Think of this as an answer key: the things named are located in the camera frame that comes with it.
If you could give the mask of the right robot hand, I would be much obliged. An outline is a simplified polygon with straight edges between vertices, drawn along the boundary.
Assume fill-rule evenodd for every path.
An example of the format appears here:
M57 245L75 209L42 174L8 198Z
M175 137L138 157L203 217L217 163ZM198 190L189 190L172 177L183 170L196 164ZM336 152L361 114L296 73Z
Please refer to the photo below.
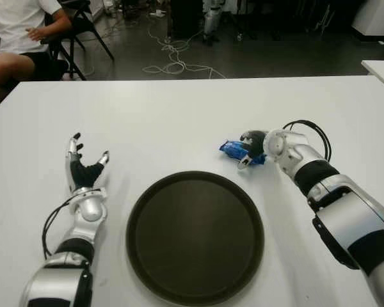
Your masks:
M266 161L266 155L264 153L264 140L266 133L261 130L249 130L244 132L240 137L240 142L245 145L246 154L239 161L237 168L247 168L253 160L258 159L260 164L264 164Z

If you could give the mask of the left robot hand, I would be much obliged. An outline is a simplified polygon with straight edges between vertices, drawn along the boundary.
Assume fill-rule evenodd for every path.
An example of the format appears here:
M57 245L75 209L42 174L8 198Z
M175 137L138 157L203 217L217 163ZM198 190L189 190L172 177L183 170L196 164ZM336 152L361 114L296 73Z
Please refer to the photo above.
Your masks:
M96 163L85 166L81 162L83 155L79 153L83 148L83 144L78 143L80 137L81 133L77 132L70 138L65 155L68 188L72 194L83 188L92 188L110 159L106 150Z

